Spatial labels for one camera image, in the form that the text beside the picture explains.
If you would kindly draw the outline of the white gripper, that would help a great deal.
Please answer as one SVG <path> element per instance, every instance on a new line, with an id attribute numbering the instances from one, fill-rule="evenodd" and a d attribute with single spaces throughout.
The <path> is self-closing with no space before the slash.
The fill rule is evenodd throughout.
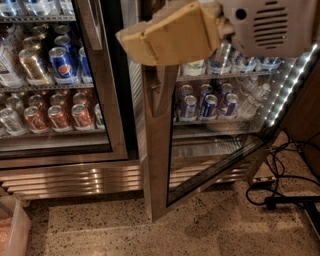
<path id="1" fill-rule="evenodd" d="M 319 42 L 319 0 L 218 0 L 232 46 L 250 57 L 299 57 Z"/>

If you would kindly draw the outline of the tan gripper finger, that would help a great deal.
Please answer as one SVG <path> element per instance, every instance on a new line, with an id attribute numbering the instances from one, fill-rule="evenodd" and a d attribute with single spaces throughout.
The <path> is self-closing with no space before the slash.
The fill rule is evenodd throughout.
<path id="1" fill-rule="evenodd" d="M 207 59 L 234 32 L 218 1 L 172 0 L 152 15 L 116 33 L 127 55 L 146 66 L 180 65 Z"/>

